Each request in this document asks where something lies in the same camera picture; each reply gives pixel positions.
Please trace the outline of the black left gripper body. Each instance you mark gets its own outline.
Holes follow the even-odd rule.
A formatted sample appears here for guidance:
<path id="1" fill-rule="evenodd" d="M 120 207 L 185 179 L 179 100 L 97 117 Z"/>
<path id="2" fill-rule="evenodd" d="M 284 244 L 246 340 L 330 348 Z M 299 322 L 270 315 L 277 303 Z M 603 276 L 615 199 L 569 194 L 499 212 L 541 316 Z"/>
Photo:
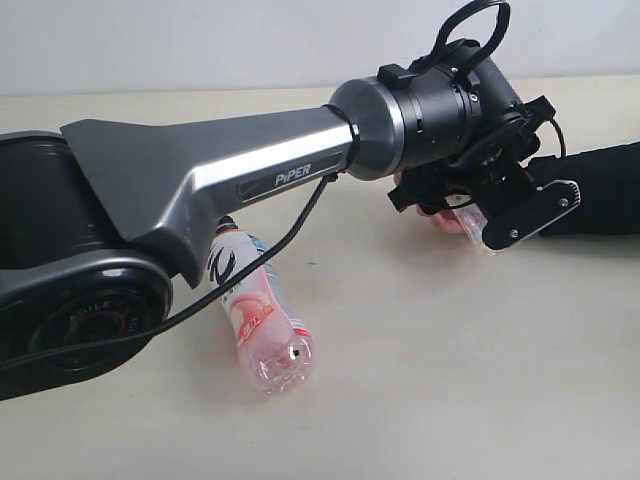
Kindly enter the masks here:
<path id="1" fill-rule="evenodd" d="M 387 88 L 404 121 L 398 211 L 448 209 L 447 197 L 480 197 L 505 208 L 533 190 L 522 162 L 540 148 L 537 131 L 556 110 L 540 96 L 523 102 L 492 61 L 493 47 L 460 39 L 407 68 L 387 67 Z"/>

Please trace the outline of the person's open hand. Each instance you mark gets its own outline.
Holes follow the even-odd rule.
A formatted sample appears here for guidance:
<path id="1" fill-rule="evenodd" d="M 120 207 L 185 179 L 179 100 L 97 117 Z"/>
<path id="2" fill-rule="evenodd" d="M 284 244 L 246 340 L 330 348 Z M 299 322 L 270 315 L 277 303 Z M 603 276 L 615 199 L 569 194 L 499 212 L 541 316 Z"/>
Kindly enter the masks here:
<path id="1" fill-rule="evenodd" d="M 466 234 L 464 227 L 453 211 L 448 209 L 435 211 L 432 208 L 432 201 L 424 204 L 423 200 L 430 196 L 428 189 L 432 181 L 428 180 L 423 173 L 412 173 L 411 171 L 397 172 L 393 175 L 393 182 L 395 186 L 402 185 L 409 190 L 415 189 L 417 195 L 417 202 L 415 203 L 416 213 L 428 219 L 438 231 L 450 235 Z"/>

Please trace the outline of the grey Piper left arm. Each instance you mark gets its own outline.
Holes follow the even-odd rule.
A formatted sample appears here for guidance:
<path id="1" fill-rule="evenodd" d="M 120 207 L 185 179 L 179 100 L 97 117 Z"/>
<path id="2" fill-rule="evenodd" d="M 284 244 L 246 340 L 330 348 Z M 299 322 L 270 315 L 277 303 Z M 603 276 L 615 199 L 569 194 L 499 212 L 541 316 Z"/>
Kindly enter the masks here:
<path id="1" fill-rule="evenodd" d="M 410 67 L 342 84 L 317 108 L 174 125 L 79 120 L 1 137 L 1 396 L 118 368 L 177 317 L 172 280 L 225 289 L 225 218 L 340 173 L 399 175 L 398 210 L 468 196 L 502 249 L 549 223 L 516 215 L 544 189 L 523 161 L 555 116 L 525 102 L 485 50 L 458 40 Z"/>

